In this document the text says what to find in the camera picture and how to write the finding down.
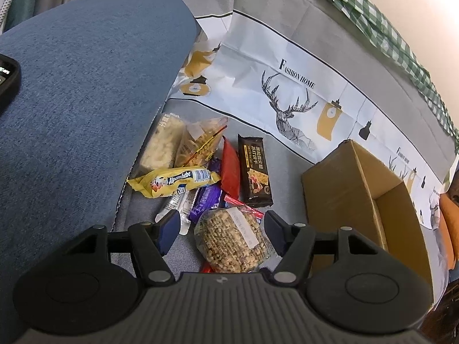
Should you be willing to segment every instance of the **round black disc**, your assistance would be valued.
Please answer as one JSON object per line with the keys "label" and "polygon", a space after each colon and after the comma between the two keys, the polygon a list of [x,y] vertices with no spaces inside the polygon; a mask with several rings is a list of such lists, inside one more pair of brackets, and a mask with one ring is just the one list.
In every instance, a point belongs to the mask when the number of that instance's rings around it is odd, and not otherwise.
{"label": "round black disc", "polygon": [[82,335],[127,316],[138,295],[137,280],[123,268],[76,254],[23,275],[13,300],[19,316],[32,328]]}

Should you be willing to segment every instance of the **black stripe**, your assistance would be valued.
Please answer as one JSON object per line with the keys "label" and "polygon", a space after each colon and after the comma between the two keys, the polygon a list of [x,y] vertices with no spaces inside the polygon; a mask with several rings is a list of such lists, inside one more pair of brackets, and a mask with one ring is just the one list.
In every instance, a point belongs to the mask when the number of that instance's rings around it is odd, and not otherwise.
{"label": "black stripe", "polygon": [[239,15],[241,16],[244,16],[246,18],[249,18],[257,23],[259,23],[260,25],[263,25],[265,26],[266,28],[270,29],[272,32],[274,32],[275,34],[281,36],[284,40],[287,40],[290,44],[293,44],[295,45],[297,48],[301,49],[302,51],[308,53],[310,56],[316,58],[318,61],[320,61],[321,63],[325,64],[328,68],[332,69],[334,72],[336,72],[339,76],[341,76],[344,80],[346,80],[349,84],[351,84],[354,88],[356,88],[367,100],[369,100],[371,103],[373,103],[373,105],[375,105],[375,107],[381,111],[383,113],[383,115],[389,119],[391,121],[391,123],[400,131],[401,134],[403,134],[405,136],[405,138],[409,141],[409,143],[411,143],[411,145],[416,149],[416,151],[418,152],[418,154],[421,156],[421,158],[423,159],[423,161],[429,166],[429,168],[431,169],[432,173],[435,175],[435,177],[437,178],[437,180],[440,181],[440,184],[443,184],[443,181],[438,178],[437,176],[437,173],[434,172],[434,170],[432,169],[432,167],[430,166],[430,164],[425,160],[424,156],[420,153],[420,151],[418,150],[418,148],[415,146],[414,143],[411,142],[411,140],[407,137],[407,135],[405,133],[403,133],[403,131],[392,121],[392,119],[390,117],[387,116],[387,114],[381,110],[377,104],[375,104],[375,102],[373,102],[373,100],[371,100],[370,98],[367,97],[367,95],[361,91],[359,89],[359,87],[357,87],[354,83],[352,83],[351,81],[349,81],[342,73],[340,73],[337,69],[333,68],[332,66],[330,66],[328,63],[324,62],[322,59],[320,59],[318,56],[312,54],[310,51],[308,51],[307,49],[303,48],[302,46],[298,45],[296,42],[290,40],[289,38],[286,38],[284,35],[282,35],[281,33],[277,32],[274,28],[272,27],[269,27],[267,24],[261,22],[261,20],[258,20],[256,18],[253,18],[251,17],[250,15],[248,14],[245,14],[243,12],[240,12],[238,10],[234,10],[235,13],[238,13]]}
{"label": "black stripe", "polygon": [[229,13],[225,13],[225,14],[221,14],[221,15],[217,15],[217,14],[209,14],[209,15],[203,15],[203,16],[200,16],[200,17],[195,17],[195,19],[203,19],[203,18],[224,18],[224,17],[227,17],[229,15],[233,15],[233,12],[230,11]]}
{"label": "black stripe", "polygon": [[250,123],[247,123],[245,120],[242,120],[240,118],[238,118],[237,116],[234,116],[233,114],[230,114],[230,113],[227,113],[227,112],[224,112],[222,110],[219,110],[219,109],[215,109],[214,107],[211,107],[209,106],[208,104],[205,104],[205,103],[202,103],[200,100],[198,99],[194,99],[194,98],[190,98],[190,99],[184,99],[184,98],[174,98],[174,97],[171,97],[169,98],[168,100],[170,99],[174,99],[174,100],[179,100],[179,101],[191,101],[191,102],[196,102],[196,103],[199,103],[205,107],[207,107],[208,109],[211,109],[213,111],[216,111],[218,112],[219,114],[222,114],[222,115],[225,115],[227,117],[230,117],[231,119],[236,119],[237,121],[245,124],[245,125],[248,125],[248,126],[251,126],[255,129],[258,129],[259,131],[271,136],[272,138],[274,138],[276,141],[280,142],[282,145],[284,145],[287,149],[289,149],[291,152],[293,152],[293,154],[299,156],[301,159],[307,161],[308,163],[311,163],[312,165],[315,165],[315,163],[311,162],[310,160],[306,159],[304,156],[300,155],[299,153],[297,153],[295,150],[292,150],[290,147],[288,147],[287,145],[285,145],[282,141],[280,141],[276,136],[273,136],[271,132],[268,132],[268,131],[265,131],[264,129],[261,129],[260,127],[258,126],[255,126],[253,124],[250,124]]}

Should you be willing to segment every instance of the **cardboard box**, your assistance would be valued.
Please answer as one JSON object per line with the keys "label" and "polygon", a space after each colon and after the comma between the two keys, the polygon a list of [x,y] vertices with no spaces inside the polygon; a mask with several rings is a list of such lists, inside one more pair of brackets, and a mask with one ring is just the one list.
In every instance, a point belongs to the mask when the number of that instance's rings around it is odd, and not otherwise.
{"label": "cardboard box", "polygon": [[408,190],[383,162],[346,140],[304,172],[302,181],[309,224],[318,232],[351,226],[432,286],[429,257]]}

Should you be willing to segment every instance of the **green checkered fabric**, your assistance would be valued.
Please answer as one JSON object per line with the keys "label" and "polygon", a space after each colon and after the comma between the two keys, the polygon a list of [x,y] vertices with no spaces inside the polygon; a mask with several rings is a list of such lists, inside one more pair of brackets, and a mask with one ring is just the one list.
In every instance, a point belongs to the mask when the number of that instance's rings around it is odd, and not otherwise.
{"label": "green checkered fabric", "polygon": [[454,138],[456,153],[458,153],[459,132],[454,127],[448,110],[430,79],[429,72],[418,63],[415,54],[391,22],[369,0],[332,0],[332,2],[376,48],[403,68],[441,127]]}

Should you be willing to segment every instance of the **barcode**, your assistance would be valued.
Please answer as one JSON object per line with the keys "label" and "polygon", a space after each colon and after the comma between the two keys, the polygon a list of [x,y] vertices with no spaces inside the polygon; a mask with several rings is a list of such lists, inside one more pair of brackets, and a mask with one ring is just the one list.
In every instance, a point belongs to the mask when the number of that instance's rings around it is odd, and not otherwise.
{"label": "barcode", "polygon": [[206,169],[200,169],[198,171],[194,171],[195,182],[204,182],[210,180],[210,173]]}

